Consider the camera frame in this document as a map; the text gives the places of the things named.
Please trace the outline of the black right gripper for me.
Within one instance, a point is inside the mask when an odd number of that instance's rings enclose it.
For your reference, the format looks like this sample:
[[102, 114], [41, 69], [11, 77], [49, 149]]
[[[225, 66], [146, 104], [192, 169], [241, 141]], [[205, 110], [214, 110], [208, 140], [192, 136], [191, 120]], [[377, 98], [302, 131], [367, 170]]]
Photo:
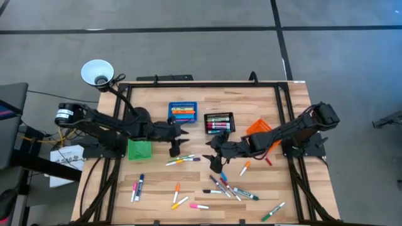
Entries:
[[228, 141], [229, 132], [221, 131], [215, 135], [211, 141], [206, 145], [215, 150], [216, 155], [202, 156], [210, 161], [210, 169], [214, 173], [221, 173], [223, 165], [230, 163], [233, 158], [248, 158], [249, 157], [249, 145], [245, 141], [233, 142]]

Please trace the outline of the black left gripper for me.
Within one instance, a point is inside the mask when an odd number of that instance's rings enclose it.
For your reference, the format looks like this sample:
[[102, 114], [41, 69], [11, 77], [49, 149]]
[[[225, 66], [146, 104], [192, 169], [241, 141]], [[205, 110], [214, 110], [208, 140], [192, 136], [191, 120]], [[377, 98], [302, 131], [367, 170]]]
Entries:
[[178, 137], [181, 134], [189, 133], [170, 120], [154, 122], [152, 123], [152, 129], [152, 141], [171, 144], [171, 148], [169, 149], [171, 157], [177, 157], [180, 154], [180, 145], [188, 142], [188, 139], [179, 139]]

